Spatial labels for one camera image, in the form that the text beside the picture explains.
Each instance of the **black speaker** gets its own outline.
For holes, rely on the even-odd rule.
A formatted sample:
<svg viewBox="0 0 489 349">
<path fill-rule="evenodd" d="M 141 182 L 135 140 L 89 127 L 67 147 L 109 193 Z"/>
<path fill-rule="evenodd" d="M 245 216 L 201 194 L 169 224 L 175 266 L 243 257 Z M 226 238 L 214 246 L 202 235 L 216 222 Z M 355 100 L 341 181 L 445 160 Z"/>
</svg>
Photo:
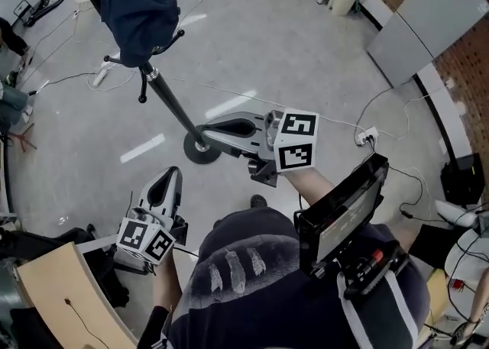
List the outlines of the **black speaker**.
<svg viewBox="0 0 489 349">
<path fill-rule="evenodd" d="M 477 204 L 485 187 L 484 171 L 478 153 L 459 157 L 442 169 L 445 199 L 456 205 Z"/>
</svg>

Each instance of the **concrete floor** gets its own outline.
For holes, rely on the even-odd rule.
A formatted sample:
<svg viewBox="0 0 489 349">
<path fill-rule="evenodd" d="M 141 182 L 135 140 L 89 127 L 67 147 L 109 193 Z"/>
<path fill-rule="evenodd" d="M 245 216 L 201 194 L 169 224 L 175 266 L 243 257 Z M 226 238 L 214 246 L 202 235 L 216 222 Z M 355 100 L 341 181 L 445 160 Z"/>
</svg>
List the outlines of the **concrete floor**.
<svg viewBox="0 0 489 349">
<path fill-rule="evenodd" d="M 280 108 L 269 103 L 276 102 L 355 122 L 368 100 L 389 87 L 364 50 L 377 30 L 363 15 L 336 17 L 316 0 L 203 0 L 195 9 L 197 0 L 178 2 L 182 16 L 190 11 L 182 23 L 186 35 L 152 62 L 196 124 L 207 121 L 209 110 L 244 93 L 254 98 L 229 111 L 265 114 Z M 26 33 L 28 42 L 36 44 L 76 8 L 74 0 L 64 2 Z M 21 90 L 37 89 L 47 79 L 94 72 L 114 49 L 112 35 L 95 10 L 84 11 L 40 44 Z M 111 72 L 100 88 L 130 75 L 130 70 Z M 108 92 L 91 91 L 81 76 L 47 86 L 35 97 L 31 141 L 38 150 L 22 153 L 16 145 L 8 153 L 15 211 L 29 231 L 54 236 L 93 223 L 99 235 L 112 234 L 131 191 L 138 196 L 144 184 L 168 166 L 183 171 L 179 213 L 189 222 L 190 250 L 199 248 L 214 221 L 247 208 L 255 193 L 292 217 L 299 208 L 297 193 L 285 179 L 276 189 L 254 183 L 245 159 L 225 155 L 208 166 L 191 163 L 183 154 L 184 129 L 153 92 L 148 90 L 146 104 L 138 103 L 139 89 L 138 73 Z M 409 82 L 376 100 L 361 124 L 402 136 L 403 105 L 420 96 Z M 412 166 L 417 168 L 432 198 L 441 198 L 441 135 L 424 101 L 412 103 L 408 111 L 408 136 L 397 141 L 382 134 L 377 151 L 398 169 L 418 175 Z M 164 135 L 162 144 L 121 163 L 121 155 L 159 134 Z M 341 182 L 369 153 L 369 147 L 354 145 L 352 127 L 321 121 L 317 168 L 332 182 Z M 419 227 L 401 220 L 398 210 L 401 202 L 416 200 L 419 183 L 391 171 L 386 185 L 374 222 Z M 425 192 L 411 213 L 428 218 L 428 210 Z M 178 252 L 175 258 L 184 285 L 193 262 Z M 118 275 L 131 291 L 128 306 L 118 312 L 139 336 L 151 310 L 151 277 Z"/>
</svg>

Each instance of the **black chair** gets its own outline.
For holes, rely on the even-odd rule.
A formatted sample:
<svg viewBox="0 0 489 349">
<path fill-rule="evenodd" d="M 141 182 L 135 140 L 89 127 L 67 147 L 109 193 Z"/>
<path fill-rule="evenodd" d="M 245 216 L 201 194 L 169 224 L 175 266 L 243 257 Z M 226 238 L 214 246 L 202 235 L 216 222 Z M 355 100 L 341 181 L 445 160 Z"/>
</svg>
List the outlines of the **black chair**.
<svg viewBox="0 0 489 349">
<path fill-rule="evenodd" d="M 0 228 L 0 260 L 7 257 L 35 260 L 69 242 L 81 244 L 93 241 L 94 231 L 95 227 L 89 225 L 86 230 L 73 228 L 57 238 L 47 238 L 31 232 L 10 232 Z M 114 308 L 125 307 L 129 301 L 129 291 L 119 281 L 115 269 L 141 275 L 150 272 L 146 266 L 140 270 L 114 261 L 116 250 L 116 246 L 113 245 L 108 251 L 98 249 L 83 255 L 100 289 Z"/>
</svg>

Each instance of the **navy blue cap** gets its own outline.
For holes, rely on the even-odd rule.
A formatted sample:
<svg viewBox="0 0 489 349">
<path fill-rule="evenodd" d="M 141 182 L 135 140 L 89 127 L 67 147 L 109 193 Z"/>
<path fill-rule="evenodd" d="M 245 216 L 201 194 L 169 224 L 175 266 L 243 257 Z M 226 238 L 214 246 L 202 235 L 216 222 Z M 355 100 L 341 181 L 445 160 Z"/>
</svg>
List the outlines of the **navy blue cap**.
<svg viewBox="0 0 489 349">
<path fill-rule="evenodd" d="M 155 47 L 168 45 L 179 13 L 176 0 L 102 0 L 100 8 L 128 67 L 143 65 Z"/>
</svg>

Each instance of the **round black base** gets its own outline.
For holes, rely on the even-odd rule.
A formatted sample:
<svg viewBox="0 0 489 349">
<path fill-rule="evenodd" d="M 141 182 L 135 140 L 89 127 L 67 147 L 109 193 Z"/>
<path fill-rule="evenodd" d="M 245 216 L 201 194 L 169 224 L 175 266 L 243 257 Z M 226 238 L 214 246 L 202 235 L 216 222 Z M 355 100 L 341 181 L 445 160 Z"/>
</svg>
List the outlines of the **round black base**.
<svg viewBox="0 0 489 349">
<path fill-rule="evenodd" d="M 200 151 L 196 147 L 196 139 L 190 133 L 187 133 L 185 140 L 183 141 L 183 151 L 186 157 L 188 157 L 195 164 L 209 164 L 217 160 L 221 156 L 221 151 L 215 148 L 209 147 L 205 151 Z"/>
</svg>

